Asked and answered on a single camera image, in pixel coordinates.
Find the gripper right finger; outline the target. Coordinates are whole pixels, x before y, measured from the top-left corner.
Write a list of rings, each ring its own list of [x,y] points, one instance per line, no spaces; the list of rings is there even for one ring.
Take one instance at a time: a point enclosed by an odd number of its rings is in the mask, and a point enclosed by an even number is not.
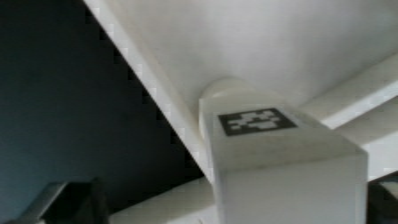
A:
[[[398,171],[368,183],[366,224],[398,224]]]

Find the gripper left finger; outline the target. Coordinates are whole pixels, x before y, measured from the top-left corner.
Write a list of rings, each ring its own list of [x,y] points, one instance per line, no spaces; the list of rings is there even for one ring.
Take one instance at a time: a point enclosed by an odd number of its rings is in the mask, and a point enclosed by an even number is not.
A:
[[[66,186],[66,182],[53,182],[46,185],[25,212],[14,220],[5,222],[5,224],[46,224],[44,213],[53,205]]]

